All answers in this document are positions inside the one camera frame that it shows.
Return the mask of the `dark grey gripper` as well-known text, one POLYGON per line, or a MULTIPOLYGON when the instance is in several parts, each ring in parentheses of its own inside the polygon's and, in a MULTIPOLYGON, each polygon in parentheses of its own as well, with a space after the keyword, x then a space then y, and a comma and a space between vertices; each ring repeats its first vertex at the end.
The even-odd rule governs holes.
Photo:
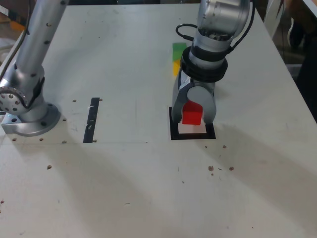
POLYGON ((184 71, 179 71, 172 96, 172 119, 181 122, 182 109, 188 99, 199 104, 203 108, 203 120, 205 124, 212 124, 216 116, 216 105, 210 91, 214 91, 214 82, 202 82, 189 77, 184 71))

